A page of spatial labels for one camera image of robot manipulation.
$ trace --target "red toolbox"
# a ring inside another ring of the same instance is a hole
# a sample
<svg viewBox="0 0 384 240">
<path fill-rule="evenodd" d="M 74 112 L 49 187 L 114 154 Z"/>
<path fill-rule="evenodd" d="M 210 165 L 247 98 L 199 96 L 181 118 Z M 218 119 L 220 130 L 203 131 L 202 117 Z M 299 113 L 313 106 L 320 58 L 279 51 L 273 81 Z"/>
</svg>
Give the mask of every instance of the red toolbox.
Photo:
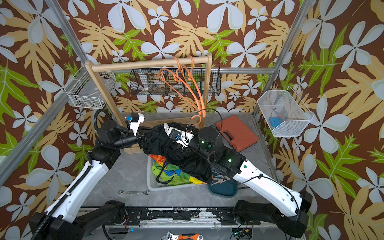
<svg viewBox="0 0 384 240">
<path fill-rule="evenodd" d="M 216 128 L 220 130 L 221 121 L 216 123 Z M 235 115 L 223 120 L 221 134 L 238 152 L 243 151 L 259 141 L 259 138 L 251 129 Z"/>
</svg>

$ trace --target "floral wallpaper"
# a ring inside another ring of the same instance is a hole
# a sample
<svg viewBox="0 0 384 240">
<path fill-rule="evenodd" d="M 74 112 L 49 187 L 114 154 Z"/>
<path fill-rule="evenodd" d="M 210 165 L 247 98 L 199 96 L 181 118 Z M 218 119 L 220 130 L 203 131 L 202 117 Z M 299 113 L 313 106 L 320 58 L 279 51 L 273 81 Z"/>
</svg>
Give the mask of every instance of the floral wallpaper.
<svg viewBox="0 0 384 240">
<path fill-rule="evenodd" d="M 43 0 L 0 0 L 0 24 L 1 165 L 80 63 Z M 92 113 L 67 105 L 0 187 L 0 239 L 30 239 L 29 218 L 76 177 L 95 139 Z"/>
<path fill-rule="evenodd" d="M 317 1 L 272 87 L 295 89 L 315 117 L 283 138 L 261 117 L 278 177 L 313 195 L 310 240 L 384 239 L 383 9 L 380 0 Z"/>
<path fill-rule="evenodd" d="M 216 67 L 273 67 L 301 2 L 59 1 L 94 64 L 204 56 L 211 52 Z M 193 111 L 176 95 L 133 95 L 128 76 L 117 74 L 118 85 L 112 92 L 122 111 Z M 252 112 L 267 79 L 264 74 L 224 74 L 221 92 L 209 98 L 209 107 Z"/>
</svg>

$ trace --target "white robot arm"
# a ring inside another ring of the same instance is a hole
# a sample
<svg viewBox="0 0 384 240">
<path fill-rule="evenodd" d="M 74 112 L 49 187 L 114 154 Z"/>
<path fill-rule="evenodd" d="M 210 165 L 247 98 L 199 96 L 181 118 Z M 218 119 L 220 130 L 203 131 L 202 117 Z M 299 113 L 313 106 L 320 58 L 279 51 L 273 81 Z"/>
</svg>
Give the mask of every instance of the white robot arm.
<svg viewBox="0 0 384 240">
<path fill-rule="evenodd" d="M 125 205 L 113 200 L 93 211 L 91 218 L 79 219 L 76 215 L 96 183 L 120 156 L 120 149 L 136 143 L 141 148 L 146 146 L 148 132 L 145 131 L 151 129 L 138 127 L 143 120 L 142 114 L 135 114 L 129 127 L 134 132 L 128 132 L 127 128 L 118 126 L 113 120 L 102 124 L 98 129 L 99 138 L 95 142 L 95 148 L 90 152 L 89 161 L 78 177 L 45 213 L 35 213 L 31 218 L 30 226 L 34 232 L 32 240 L 38 236 L 43 236 L 42 239 L 81 239 L 89 229 L 92 230 L 112 220 L 122 222 Z M 198 130 L 192 126 L 182 124 L 180 126 L 180 128 L 169 127 L 164 123 L 164 130 L 175 144 L 181 145 L 183 151 L 194 152 L 207 159 L 216 172 L 233 178 L 240 182 L 239 184 L 244 183 L 271 202 L 251 204 L 243 201 L 239 204 L 239 201 L 234 208 L 234 214 L 241 213 L 239 219 L 243 222 L 255 219 L 273 222 L 292 236 L 301 236 L 304 233 L 308 222 L 306 213 L 312 201 L 310 194 L 300 194 L 281 185 L 260 171 L 243 155 L 224 147 L 222 138 L 218 137 L 217 132 L 211 127 Z M 67 234 L 65 237 L 60 234 L 63 232 Z"/>
</svg>

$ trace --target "black cloth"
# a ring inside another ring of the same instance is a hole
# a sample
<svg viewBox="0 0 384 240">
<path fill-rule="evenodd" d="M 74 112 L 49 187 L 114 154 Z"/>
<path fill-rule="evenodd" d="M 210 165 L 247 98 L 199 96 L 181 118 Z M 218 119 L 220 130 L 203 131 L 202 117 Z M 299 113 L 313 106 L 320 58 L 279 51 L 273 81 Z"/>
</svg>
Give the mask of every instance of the black cloth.
<svg viewBox="0 0 384 240">
<path fill-rule="evenodd" d="M 168 126 L 185 131 L 185 128 L 175 122 L 168 123 Z M 153 127 L 152 130 L 157 134 L 147 142 L 148 147 L 143 149 L 145 154 L 164 156 L 170 164 L 178 166 L 181 171 L 208 184 L 212 182 L 211 166 L 206 159 L 193 151 L 185 152 L 180 149 L 179 144 L 167 135 L 164 125 Z"/>
</svg>

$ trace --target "wire basket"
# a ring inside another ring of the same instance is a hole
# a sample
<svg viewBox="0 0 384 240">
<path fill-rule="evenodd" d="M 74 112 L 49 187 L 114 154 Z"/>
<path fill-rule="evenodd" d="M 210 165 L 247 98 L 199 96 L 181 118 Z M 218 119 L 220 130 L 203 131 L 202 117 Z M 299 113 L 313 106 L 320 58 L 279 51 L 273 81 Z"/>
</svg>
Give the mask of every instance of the wire basket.
<svg viewBox="0 0 384 240">
<path fill-rule="evenodd" d="M 168 86 L 160 77 L 158 73 L 162 68 L 140 68 L 132 69 L 129 74 L 130 82 L 129 87 L 132 89 L 131 93 L 134 95 L 177 95 L 177 93 Z M 167 68 L 172 72 L 176 73 L 177 68 Z M 188 73 L 185 69 L 184 76 L 188 77 Z M 182 82 L 176 82 L 173 75 L 168 71 L 162 71 L 165 80 L 172 85 L 180 94 L 191 95 L 187 87 Z M 184 79 L 181 71 L 178 71 L 178 76 Z M 192 76 L 195 79 L 200 92 L 204 91 L 204 79 L 205 79 L 205 68 L 194 68 L 192 70 Z M 197 94 L 197 89 L 192 80 L 187 78 L 187 83 L 191 87 L 194 94 Z M 219 95 L 221 91 L 221 74 L 220 69 L 212 69 L 209 81 L 209 95 Z"/>
<path fill-rule="evenodd" d="M 110 93 L 115 88 L 115 74 L 113 72 L 100 72 L 99 74 Z M 96 109 L 104 107 L 105 99 L 88 71 L 80 72 L 74 81 L 77 82 L 67 94 L 75 107 Z"/>
<path fill-rule="evenodd" d="M 298 137 L 314 117 L 297 93 L 293 94 L 306 112 L 287 90 L 267 91 L 257 100 L 274 137 Z"/>
</svg>

